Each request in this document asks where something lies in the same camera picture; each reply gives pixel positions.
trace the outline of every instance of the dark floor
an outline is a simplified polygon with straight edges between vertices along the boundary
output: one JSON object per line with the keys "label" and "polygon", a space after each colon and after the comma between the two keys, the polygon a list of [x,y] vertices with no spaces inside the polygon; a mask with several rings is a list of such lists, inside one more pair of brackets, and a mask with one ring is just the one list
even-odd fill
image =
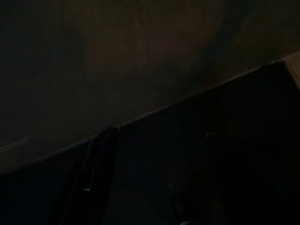
{"label": "dark floor", "polygon": [[[295,89],[284,64],[276,63],[122,127],[105,224],[178,224],[171,197],[190,177],[204,183],[199,171],[208,163],[207,131],[246,150],[274,187],[297,183]],[[70,165],[51,160],[53,166],[45,162],[1,178],[3,224],[45,223]]]}

